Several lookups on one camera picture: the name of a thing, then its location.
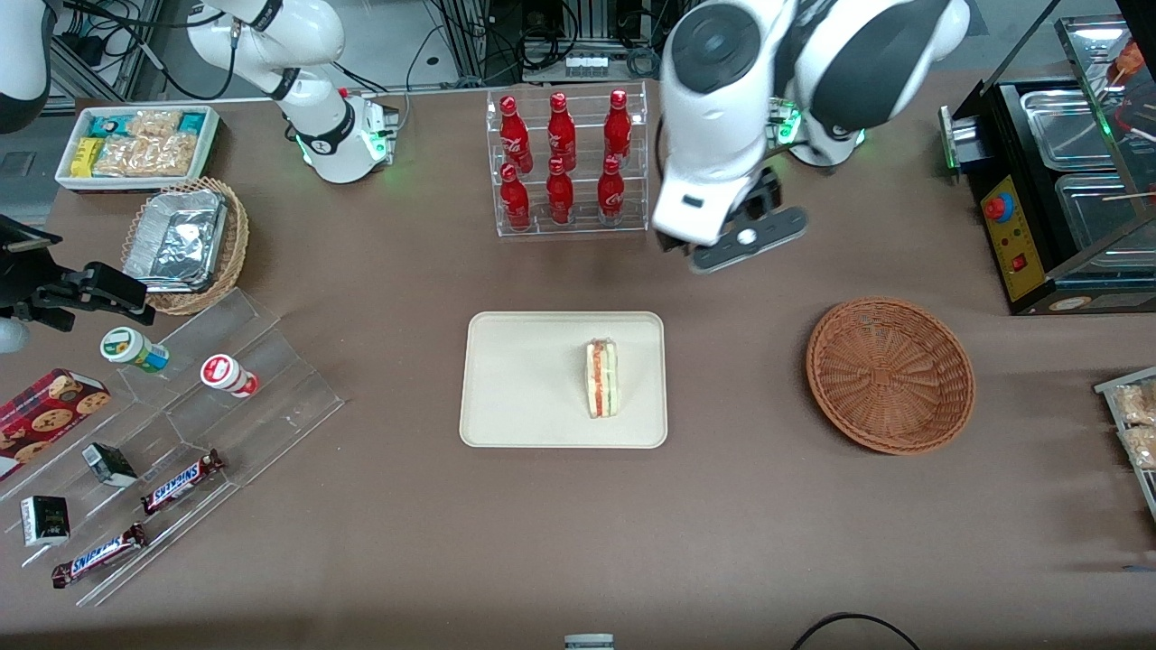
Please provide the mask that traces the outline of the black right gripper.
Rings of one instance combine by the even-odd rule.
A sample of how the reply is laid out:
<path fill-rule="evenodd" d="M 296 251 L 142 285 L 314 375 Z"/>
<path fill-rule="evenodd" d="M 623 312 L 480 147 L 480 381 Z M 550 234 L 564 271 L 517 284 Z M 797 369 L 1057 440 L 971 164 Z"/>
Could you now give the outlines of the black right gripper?
<path fill-rule="evenodd" d="M 50 252 L 62 241 L 16 219 L 1 217 L 1 317 L 5 320 L 40 322 L 47 328 L 71 330 L 75 313 L 69 306 L 84 304 L 140 325 L 151 326 L 156 309 L 147 303 L 147 285 L 104 264 L 89 263 L 74 271 L 54 263 Z"/>

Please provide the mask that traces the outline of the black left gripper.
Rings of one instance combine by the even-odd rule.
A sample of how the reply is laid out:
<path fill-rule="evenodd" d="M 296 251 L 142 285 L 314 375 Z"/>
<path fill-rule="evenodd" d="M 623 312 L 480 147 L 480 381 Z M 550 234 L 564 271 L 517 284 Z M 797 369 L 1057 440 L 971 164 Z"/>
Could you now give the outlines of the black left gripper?
<path fill-rule="evenodd" d="M 771 165 L 763 165 L 738 210 L 748 221 L 759 221 L 773 214 L 781 205 L 781 180 Z"/>

